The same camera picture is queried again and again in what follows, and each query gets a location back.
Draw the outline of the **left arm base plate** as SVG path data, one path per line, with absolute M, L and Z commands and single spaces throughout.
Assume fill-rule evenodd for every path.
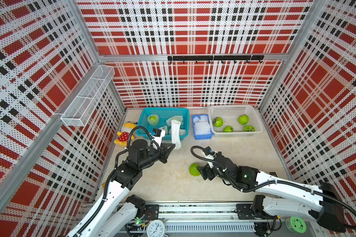
M 146 204 L 138 209 L 136 214 L 136 220 L 151 221 L 158 219 L 159 216 L 158 204 Z

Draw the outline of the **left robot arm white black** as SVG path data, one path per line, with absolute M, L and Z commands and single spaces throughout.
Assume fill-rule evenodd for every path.
M 145 212 L 145 200 L 132 195 L 130 190 L 141 179 L 142 171 L 160 161 L 166 163 L 175 144 L 164 144 L 165 131 L 153 129 L 146 134 L 149 141 L 138 139 L 128 142 L 118 155 L 127 154 L 127 158 L 109 174 L 100 199 L 86 216 L 68 233 L 69 237 L 113 237 L 131 220 L 141 218 Z M 117 209 L 123 198 L 125 204 Z

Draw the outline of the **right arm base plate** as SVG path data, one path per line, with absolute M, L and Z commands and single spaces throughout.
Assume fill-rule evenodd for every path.
M 252 203 L 237 204 L 236 214 L 239 220 L 273 220 L 274 217 L 265 213 L 262 208 Z

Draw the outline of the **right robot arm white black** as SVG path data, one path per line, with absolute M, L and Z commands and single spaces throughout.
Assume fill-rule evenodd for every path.
M 356 210 L 342 201 L 332 184 L 301 184 L 249 166 L 237 166 L 231 159 L 210 147 L 192 146 L 190 152 L 197 159 L 206 162 L 205 166 L 197 167 L 204 180 L 211 181 L 217 177 L 225 185 L 242 193 L 260 192 L 294 201 L 307 209 L 305 216 L 333 232 L 356 230 Z

